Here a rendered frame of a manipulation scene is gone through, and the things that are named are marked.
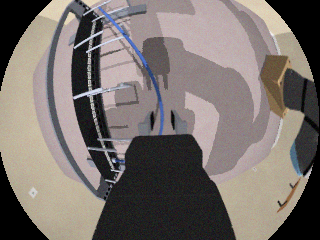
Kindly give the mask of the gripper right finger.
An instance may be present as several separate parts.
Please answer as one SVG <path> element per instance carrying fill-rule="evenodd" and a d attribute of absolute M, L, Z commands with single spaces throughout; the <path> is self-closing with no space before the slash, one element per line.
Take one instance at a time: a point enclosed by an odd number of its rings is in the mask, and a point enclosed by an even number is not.
<path fill-rule="evenodd" d="M 171 110 L 171 123 L 173 130 L 177 134 L 187 134 L 188 123 L 186 120 L 181 120 L 176 110 Z"/>

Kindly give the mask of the blue cable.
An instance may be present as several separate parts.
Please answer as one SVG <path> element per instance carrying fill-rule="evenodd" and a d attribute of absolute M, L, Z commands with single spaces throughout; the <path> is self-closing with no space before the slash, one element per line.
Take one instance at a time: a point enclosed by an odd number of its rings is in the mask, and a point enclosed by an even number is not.
<path fill-rule="evenodd" d="M 163 131 L 163 125 L 164 125 L 164 111 L 163 111 L 163 104 L 162 104 L 162 99 L 161 99 L 161 95 L 159 92 L 159 88 L 157 86 L 156 80 L 147 64 L 147 62 L 145 61 L 144 57 L 142 56 L 142 54 L 140 53 L 140 51 L 138 50 L 138 48 L 135 46 L 135 44 L 131 41 L 131 39 L 126 35 L 126 33 L 124 33 L 124 31 L 119 27 L 119 25 L 101 8 L 98 8 L 114 25 L 115 27 L 121 32 L 121 34 L 126 38 L 126 40 L 130 43 L 130 45 L 133 47 L 133 49 L 135 50 L 135 52 L 137 53 L 137 55 L 139 56 L 139 58 L 141 59 L 141 61 L 143 62 L 145 68 L 147 69 L 150 78 L 153 82 L 153 85 L 155 87 L 156 93 L 157 93 L 157 97 L 158 97 L 158 101 L 159 101 L 159 106 L 160 106 L 160 113 L 161 113 L 161 125 L 160 125 L 160 132 L 159 135 L 162 135 L 162 131 Z"/>

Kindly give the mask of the grey patch panel rack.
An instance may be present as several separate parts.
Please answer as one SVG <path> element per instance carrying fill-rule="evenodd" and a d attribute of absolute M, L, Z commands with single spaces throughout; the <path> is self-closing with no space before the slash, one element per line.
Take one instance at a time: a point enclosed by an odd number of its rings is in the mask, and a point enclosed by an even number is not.
<path fill-rule="evenodd" d="M 131 15 L 147 13 L 146 4 L 131 6 L 130 1 L 126 1 L 129 6 L 107 14 L 113 20 L 117 20 Z M 120 86 L 104 90 L 101 87 L 100 46 L 125 38 L 121 36 L 101 44 L 102 33 L 104 33 L 103 25 L 111 21 L 105 15 L 97 15 L 93 10 L 109 2 L 111 0 L 93 9 L 81 0 L 73 0 L 66 6 L 51 39 L 45 73 L 47 108 L 59 147 L 80 181 L 97 199 L 104 202 L 106 202 L 114 183 L 118 182 L 116 178 L 119 172 L 122 173 L 125 170 L 125 164 L 120 163 L 116 154 L 117 150 L 114 149 L 112 141 L 132 141 L 133 139 L 111 138 L 103 106 L 103 92 L 132 87 L 132 84 L 128 83 L 120 83 Z M 60 33 L 69 12 L 73 13 L 79 22 L 77 33 L 70 37 L 68 43 L 69 46 L 74 43 L 71 64 L 73 103 L 83 140 L 92 158 L 87 158 L 86 160 L 90 167 L 97 168 L 101 174 L 100 185 L 97 190 L 88 181 L 73 158 L 63 136 L 55 106 L 53 88 L 54 60 Z"/>

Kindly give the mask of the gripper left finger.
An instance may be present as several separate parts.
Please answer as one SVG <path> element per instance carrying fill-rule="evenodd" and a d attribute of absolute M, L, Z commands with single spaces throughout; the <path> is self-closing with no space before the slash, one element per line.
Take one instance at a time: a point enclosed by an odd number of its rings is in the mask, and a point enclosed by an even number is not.
<path fill-rule="evenodd" d="M 153 127 L 154 111 L 149 111 L 144 121 L 138 123 L 139 136 L 150 136 L 151 131 L 153 131 Z"/>

